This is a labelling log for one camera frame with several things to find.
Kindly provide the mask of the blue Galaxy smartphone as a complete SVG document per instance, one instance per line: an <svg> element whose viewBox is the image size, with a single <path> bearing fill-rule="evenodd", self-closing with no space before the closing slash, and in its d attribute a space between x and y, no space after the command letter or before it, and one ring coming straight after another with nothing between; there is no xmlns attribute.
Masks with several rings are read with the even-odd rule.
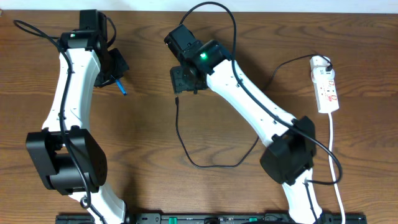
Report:
<svg viewBox="0 0 398 224"><path fill-rule="evenodd" d="M126 96L126 95L127 95L127 91L126 91L126 89L124 88L124 86L123 86L121 80L120 80L120 79L117 79L117 80L115 80L115 83L117 84L117 86L118 86L119 90L121 91L121 93L122 93L124 96Z"/></svg>

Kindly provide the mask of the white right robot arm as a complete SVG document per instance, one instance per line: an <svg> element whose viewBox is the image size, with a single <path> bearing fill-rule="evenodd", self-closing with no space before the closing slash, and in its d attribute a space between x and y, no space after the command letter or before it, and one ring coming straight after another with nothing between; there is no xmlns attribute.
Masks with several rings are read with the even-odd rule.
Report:
<svg viewBox="0 0 398 224"><path fill-rule="evenodd" d="M273 103L232 60L217 40L207 43L179 25L164 39L180 65L170 70L174 92L209 88L224 98L255 130L266 150L260 158L267 175L282 185L296 223L318 223L322 215L312 184L315 143L293 131L315 135L306 116L296 119Z"/></svg>

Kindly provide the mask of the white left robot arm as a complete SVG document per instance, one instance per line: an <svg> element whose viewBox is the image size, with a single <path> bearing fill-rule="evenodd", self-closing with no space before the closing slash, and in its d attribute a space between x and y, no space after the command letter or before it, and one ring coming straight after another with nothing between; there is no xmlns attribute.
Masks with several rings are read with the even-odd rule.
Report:
<svg viewBox="0 0 398 224"><path fill-rule="evenodd" d="M107 181L106 154L90 133L93 89L118 83L129 69L117 48L111 48L107 25L96 9L80 11L79 27L48 39L59 52L60 75L52 107L39 132L28 133L27 151L46 189L76 200L88 215L66 216L57 223L134 223L128 206Z"/></svg>

